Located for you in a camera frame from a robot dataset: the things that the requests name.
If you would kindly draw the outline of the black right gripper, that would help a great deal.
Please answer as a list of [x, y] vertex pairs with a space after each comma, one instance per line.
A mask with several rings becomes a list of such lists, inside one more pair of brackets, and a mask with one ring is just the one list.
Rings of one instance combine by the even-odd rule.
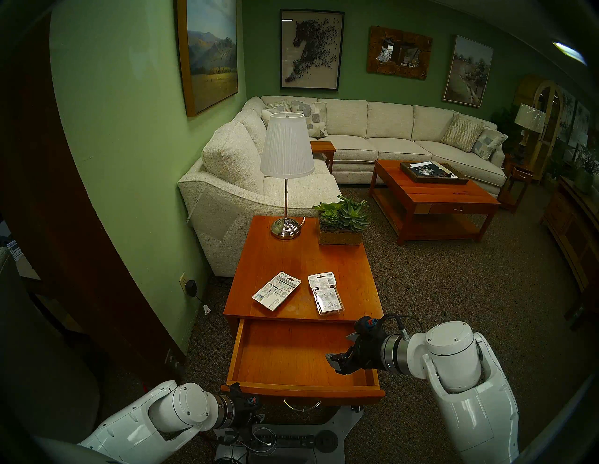
[[386, 370], [381, 355], [386, 333], [378, 333], [375, 337], [371, 337], [353, 332], [346, 336], [346, 340], [354, 342], [349, 349], [349, 367], [346, 353], [325, 354], [327, 362], [336, 373], [349, 375], [358, 370]]

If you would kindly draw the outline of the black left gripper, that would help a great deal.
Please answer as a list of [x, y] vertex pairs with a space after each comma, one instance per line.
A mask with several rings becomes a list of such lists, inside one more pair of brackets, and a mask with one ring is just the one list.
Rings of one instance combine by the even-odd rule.
[[262, 401], [260, 398], [232, 398], [234, 419], [232, 428], [248, 428], [264, 421]]

